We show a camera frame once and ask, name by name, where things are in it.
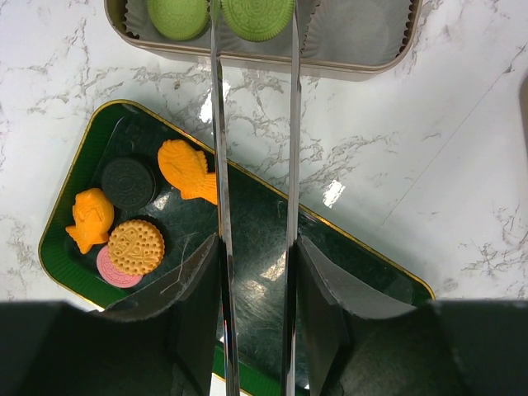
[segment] orange fish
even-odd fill
[[[82,254],[93,245],[108,241],[108,230],[114,222],[114,206],[98,188],[91,188],[75,196],[73,206],[75,225],[66,227],[66,232],[79,246]]]
[[[217,205],[216,175],[207,172],[203,151],[194,150],[183,140],[167,140],[158,151],[163,176],[181,192],[183,200],[203,198]]]

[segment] black round cookie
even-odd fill
[[[147,205],[156,194],[152,171],[134,158],[116,158],[102,172],[101,188],[110,202],[123,210]]]

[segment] pink round cookie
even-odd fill
[[[108,246],[105,246],[97,254],[97,269],[102,276],[102,279],[113,286],[125,289],[127,287],[136,286],[143,278],[142,275],[127,275],[119,272],[110,260]]]

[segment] tan round cracker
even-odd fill
[[[128,275],[145,275],[159,266],[165,243],[151,223],[129,220],[112,231],[108,251],[112,264],[119,271]]]

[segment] green tray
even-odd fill
[[[115,224],[128,219],[155,223],[167,245],[160,267],[128,290],[108,285],[99,276],[95,257],[101,246],[83,256],[64,231],[73,224],[75,195],[100,186],[101,172],[108,161],[136,156],[158,171],[157,152],[167,139],[184,139],[196,149],[203,149],[210,170],[214,170],[213,150],[141,105],[111,101],[96,110],[40,240],[40,261],[57,283],[105,308],[178,266],[217,230],[216,206],[204,200],[182,200],[179,191],[158,174],[158,196],[151,204],[135,212],[115,213]],[[280,392],[286,197],[236,163],[229,163],[229,187],[241,386],[256,396],[276,395]],[[415,306],[434,299],[425,282],[304,207],[299,214],[299,232],[337,265],[395,299]],[[221,318],[217,336],[218,339],[222,336]],[[305,393],[302,387],[307,384],[303,346],[300,339],[297,356],[300,394]],[[223,375],[223,359],[219,344],[214,356],[217,375]]]

